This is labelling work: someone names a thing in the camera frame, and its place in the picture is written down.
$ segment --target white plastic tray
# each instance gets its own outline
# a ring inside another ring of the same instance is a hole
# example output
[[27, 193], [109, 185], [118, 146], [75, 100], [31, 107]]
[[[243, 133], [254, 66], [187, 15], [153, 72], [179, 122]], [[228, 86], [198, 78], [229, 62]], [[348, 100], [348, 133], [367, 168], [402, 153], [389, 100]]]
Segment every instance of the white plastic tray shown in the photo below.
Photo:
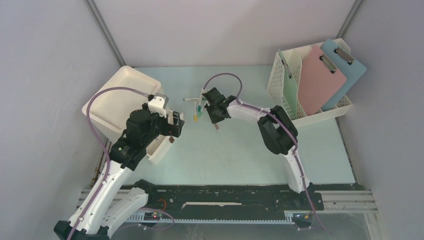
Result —
[[[113, 87], [133, 88], [152, 95], [163, 94], [159, 81], [130, 66], [121, 67], [97, 92]], [[141, 109], [146, 101], [145, 96], [128, 90], [105, 92], [91, 105], [90, 119], [112, 143], [115, 143], [127, 128], [126, 123], [130, 113]], [[88, 103], [89, 101], [82, 107], [84, 115], [86, 115]], [[159, 163], [170, 147], [170, 137], [160, 135], [146, 148], [148, 160], [153, 165]]]
[[[338, 38], [333, 40], [339, 46], [341, 46], [348, 53], [351, 52], [349, 46], [343, 41], [343, 39]], [[324, 42], [316, 43], [319, 47], [321, 47]], [[296, 80], [297, 86], [299, 86], [302, 72], [302, 61], [308, 56], [311, 52], [312, 45], [301, 46], [293, 49], [288, 49], [282, 51], [284, 58], [287, 61], [288, 67], [290, 68], [294, 79]], [[267, 92], [271, 96], [274, 103], [278, 106], [284, 108], [286, 113], [289, 116], [292, 116], [291, 112], [286, 100], [283, 95], [283, 86], [284, 86], [284, 66], [281, 61], [281, 58], [278, 53], [275, 54], [274, 64], [272, 66], [271, 76], [269, 77]], [[348, 98], [348, 96], [344, 96], [331, 110], [323, 112], [319, 110], [317, 113], [313, 115], [306, 115], [302, 106], [297, 103], [297, 113], [296, 117], [293, 120], [293, 124], [296, 127], [302, 127], [308, 124], [316, 123], [319, 121], [340, 117], [345, 115], [348, 110], [352, 107], [352, 102]]]

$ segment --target red wire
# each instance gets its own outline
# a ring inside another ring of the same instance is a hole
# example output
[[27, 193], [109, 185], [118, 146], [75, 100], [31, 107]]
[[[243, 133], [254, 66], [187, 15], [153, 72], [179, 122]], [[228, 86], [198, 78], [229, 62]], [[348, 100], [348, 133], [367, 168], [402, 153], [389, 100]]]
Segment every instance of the red wire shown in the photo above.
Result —
[[165, 209], [167, 208], [167, 201], [165, 201], [165, 199], [161, 198], [159, 200], [157, 200], [158, 202], [163, 202], [163, 208], [162, 211], [165, 211]]

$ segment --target cable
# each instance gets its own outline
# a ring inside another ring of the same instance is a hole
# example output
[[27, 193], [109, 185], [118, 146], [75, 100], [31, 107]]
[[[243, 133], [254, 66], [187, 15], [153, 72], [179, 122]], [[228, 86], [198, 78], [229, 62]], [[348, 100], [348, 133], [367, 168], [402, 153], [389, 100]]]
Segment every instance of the cable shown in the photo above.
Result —
[[[93, 133], [95, 139], [97, 140], [98, 143], [100, 143], [101, 148], [103, 149], [104, 154], [106, 155], [106, 170], [104, 172], [104, 176], [102, 181], [106, 181], [106, 179], [108, 178], [108, 174], [109, 174], [109, 170], [111, 167], [111, 158], [109, 157], [109, 152], [108, 149], [106, 149], [106, 146], [103, 144], [102, 140], [100, 139], [99, 135], [97, 135], [96, 131], [94, 130], [94, 126], [93, 123], [90, 119], [90, 108], [92, 107], [92, 104], [94, 102], [94, 100], [96, 98], [98, 98], [100, 95], [109, 92], [109, 91], [113, 91], [113, 90], [127, 90], [127, 91], [131, 91], [140, 95], [145, 96], [146, 98], [149, 97], [149, 95], [147, 93], [141, 92], [139, 90], [130, 88], [130, 87], [125, 87], [125, 86], [116, 86], [116, 87], [110, 87], [110, 88], [106, 88], [104, 90], [99, 91], [98, 93], [96, 93], [91, 100], [88, 102], [87, 105], [87, 110], [86, 110], [86, 118], [87, 118], [87, 122], [88, 122], [88, 126], [91, 130], [91, 132]], [[91, 204], [93, 203], [94, 199], [97, 197], [97, 195], [99, 194], [100, 190], [102, 189], [103, 184], [99, 184], [99, 186], [97, 187], [97, 189], [95, 190], [93, 196], [90, 198], [90, 200], [88, 201], [87, 205], [84, 207], [84, 209], [82, 210], [81, 214], [78, 216], [78, 218], [76, 219], [75, 224], [73, 225], [72, 229], [69, 232], [69, 235], [67, 236], [66, 240], [71, 240], [72, 235], [75, 232], [75, 229], [77, 229], [78, 225], [80, 224], [80, 218], [83, 218], [84, 215], [86, 214], [87, 210], [89, 209], [89, 207], [91, 206]]]
[[317, 215], [317, 210], [315, 209], [315, 207], [314, 207], [314, 203], [312, 202], [312, 200], [311, 200], [311, 196], [309, 195], [309, 192], [308, 192], [308, 187], [306, 186], [306, 182], [305, 182], [305, 174], [304, 174], [304, 171], [303, 171], [303, 168], [302, 168], [302, 165], [301, 165], [301, 162], [300, 162], [300, 160], [299, 160], [299, 158], [298, 158], [298, 156], [296, 155], [296, 151], [298, 150], [298, 148], [299, 148], [299, 146], [298, 146], [298, 141], [296, 140], [296, 138], [293, 136], [293, 134], [287, 129], [287, 127], [275, 116], [275, 115], [273, 115], [273, 114], [271, 114], [269, 111], [266, 111], [266, 110], [263, 110], [263, 109], [261, 109], [261, 108], [258, 108], [258, 107], [255, 107], [255, 106], [252, 106], [252, 105], [249, 105], [249, 104], [246, 104], [246, 103], [242, 103], [241, 101], [240, 101], [240, 99], [239, 99], [239, 96], [240, 96], [240, 93], [242, 92], [242, 89], [243, 89], [243, 82], [242, 82], [242, 80], [237, 76], [237, 75], [235, 75], [235, 74], [232, 74], [232, 73], [229, 73], [229, 72], [223, 72], [223, 73], [219, 73], [219, 74], [216, 74], [216, 75], [214, 75], [214, 76], [212, 76], [211, 78], [209, 78], [209, 80], [205, 83], [205, 85], [204, 85], [204, 87], [203, 87], [203, 90], [206, 90], [206, 87], [207, 87], [207, 85], [209, 84], [209, 82], [212, 80], [212, 79], [214, 79], [214, 78], [216, 78], [216, 77], [219, 77], [219, 76], [222, 76], [222, 75], [230, 75], [230, 76], [233, 76], [233, 77], [235, 77], [239, 82], [240, 82], [240, 89], [238, 90], [238, 93], [237, 93], [237, 95], [235, 96], [235, 100], [237, 101], [237, 103], [238, 104], [240, 104], [241, 106], [243, 106], [243, 107], [246, 107], [246, 108], [250, 108], [250, 109], [253, 109], [253, 110], [256, 110], [256, 111], [258, 111], [258, 112], [260, 112], [260, 113], [264, 113], [264, 114], [267, 114], [268, 116], [270, 116], [272, 119], [274, 119], [274, 121], [276, 121], [277, 123], [278, 123], [278, 125], [280, 126], [280, 127], [282, 127], [282, 129], [284, 129], [284, 131], [288, 134], [288, 136], [291, 138], [291, 140], [293, 141], [293, 143], [294, 143], [294, 149], [293, 149], [293, 156], [294, 156], [294, 159], [296, 160], [296, 163], [297, 163], [297, 166], [298, 166], [298, 168], [299, 168], [299, 171], [300, 171], [300, 177], [302, 178], [302, 183], [303, 183], [303, 188], [304, 188], [304, 190], [305, 190], [305, 193], [306, 193], [306, 198], [307, 198], [307, 200], [308, 200], [308, 202], [309, 202], [309, 205], [310, 205], [310, 208], [312, 209], [312, 211], [313, 211], [313, 214], [316, 216], [316, 219], [318, 220], [318, 222], [319, 222], [319, 224], [321, 225], [321, 227], [322, 227], [322, 229], [325, 231], [325, 232], [327, 232], [327, 233], [329, 233], [329, 234], [331, 234], [331, 235], [333, 235], [333, 233], [332, 232], [330, 232], [327, 228], [326, 228], [326, 226], [323, 224], [323, 222], [321, 221], [321, 219], [320, 219], [320, 217]]
[[[167, 212], [165, 212], [165, 211], [162, 211], [162, 210], [156, 210], [156, 209], [148, 208], [148, 207], [142, 207], [142, 208], [140, 208], [140, 209], [138, 209], [138, 210], [145, 211], [145, 212], [149, 211], [149, 212], [157, 212], [157, 213], [161, 213], [161, 214], [163, 214], [163, 215], [168, 216], [168, 217], [171, 219], [171, 221], [172, 221], [172, 224], [171, 224], [171, 225], [169, 225], [169, 226], [166, 226], [166, 227], [157, 227], [157, 228], [156, 228], [156, 227], [150, 227], [150, 226], [145, 226], [145, 225], [144, 225], [144, 226], [143, 226], [143, 228], [151, 229], [151, 230], [155, 230], [155, 231], [161, 231], [161, 230], [167, 230], [167, 229], [170, 229], [170, 228], [172, 228], [172, 227], [175, 225], [175, 219], [171, 216], [171, 214], [169, 214], [169, 213], [167, 213]], [[140, 227], [140, 224], [141, 224], [141, 223], [129, 224], [129, 225], [126, 225], [126, 226], [123, 226], [123, 227], [118, 228], [116, 231], [118, 232], [118, 231], [121, 231], [121, 230], [123, 230], [123, 229], [132, 228], [132, 227]]]
[[167, 201], [165, 201], [165, 199], [160, 198], [159, 200], [157, 200], [158, 202], [161, 201], [163, 202], [163, 208], [161, 211], [165, 211], [165, 209], [167, 209]]

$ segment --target blue clipboard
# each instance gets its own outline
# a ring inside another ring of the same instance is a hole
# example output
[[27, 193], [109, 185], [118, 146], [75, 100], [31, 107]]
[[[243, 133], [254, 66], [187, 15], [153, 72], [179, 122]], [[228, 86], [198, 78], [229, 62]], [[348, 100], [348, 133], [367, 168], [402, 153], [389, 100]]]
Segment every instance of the blue clipboard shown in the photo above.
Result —
[[346, 76], [346, 82], [341, 88], [322, 106], [323, 111], [331, 110], [348, 90], [365, 73], [367, 68], [357, 59], [353, 58], [349, 52], [342, 49], [331, 39], [327, 39], [321, 47], [321, 50], [330, 58], [337, 68]]

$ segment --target gray wall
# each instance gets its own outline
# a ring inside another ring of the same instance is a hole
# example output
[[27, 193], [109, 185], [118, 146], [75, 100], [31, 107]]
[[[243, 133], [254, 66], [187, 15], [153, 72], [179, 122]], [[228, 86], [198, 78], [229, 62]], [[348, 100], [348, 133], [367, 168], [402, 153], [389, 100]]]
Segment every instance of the gray wall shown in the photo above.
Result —
[[334, 38], [355, 0], [96, 1], [127, 65], [272, 64]]
[[424, 1], [368, 0], [345, 40], [368, 68], [342, 118], [388, 237], [424, 239]]
[[57, 239], [100, 152], [81, 108], [118, 69], [84, 1], [0, 2], [0, 239]]

